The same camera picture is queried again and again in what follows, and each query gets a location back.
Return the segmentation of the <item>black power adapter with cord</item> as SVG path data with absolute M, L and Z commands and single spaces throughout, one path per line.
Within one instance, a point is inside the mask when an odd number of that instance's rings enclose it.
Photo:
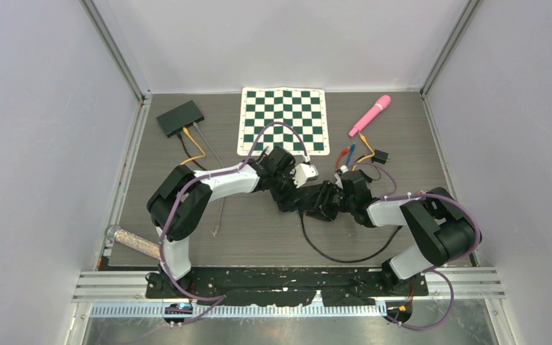
M 374 149 L 373 153 L 370 153 L 368 155 L 359 157 L 356 160 L 356 162 L 369 162 L 369 161 L 371 161 L 373 163 L 379 163 L 379 164 L 384 165 L 385 163 L 388 162 L 388 160 L 389 160 L 389 154 L 387 152 L 384 152 L 384 151 L 381 151 L 381 150 L 378 150 L 378 149 Z M 380 180 L 381 177 L 382 177 L 382 172 L 377 168 L 376 168 L 376 171 L 378 173 L 377 177 L 372 177 L 372 176 L 368 175 L 365 172 L 363 172 L 362 175 L 364 176 L 365 180 L 368 183 L 371 183 L 371 182 L 374 182 L 376 180 Z

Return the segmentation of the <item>ribbed black network switch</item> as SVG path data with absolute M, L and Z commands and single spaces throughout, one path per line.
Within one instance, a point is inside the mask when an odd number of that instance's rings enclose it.
M 309 185 L 295 189 L 282 201 L 282 207 L 286 211 L 307 211 L 312 208 L 321 191 L 321 185 Z

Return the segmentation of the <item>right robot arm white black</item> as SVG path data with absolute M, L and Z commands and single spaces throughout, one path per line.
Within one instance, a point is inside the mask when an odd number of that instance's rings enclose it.
M 298 210 L 322 221 L 348 213 L 368 228 L 408 228 L 413 244 L 383 262 L 378 273 L 380 287 L 391 295 L 401 294 L 420 274 L 469 254 L 482 240 L 474 219 L 444 188 L 376 197 L 360 171 L 345 172 L 336 183 L 314 185 Z

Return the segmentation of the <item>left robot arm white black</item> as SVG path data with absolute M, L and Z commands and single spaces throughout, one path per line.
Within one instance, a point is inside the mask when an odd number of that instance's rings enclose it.
M 159 234 L 160 274 L 172 296 L 190 296 L 192 280 L 189 237 L 196 230 L 207 205 L 242 193 L 269 191 L 283 207 L 307 182 L 318 177 L 309 158 L 296 162 L 281 147 L 263 152 L 257 159 L 246 157 L 237 165 L 196 171 L 187 165 L 172 170 L 147 203 Z

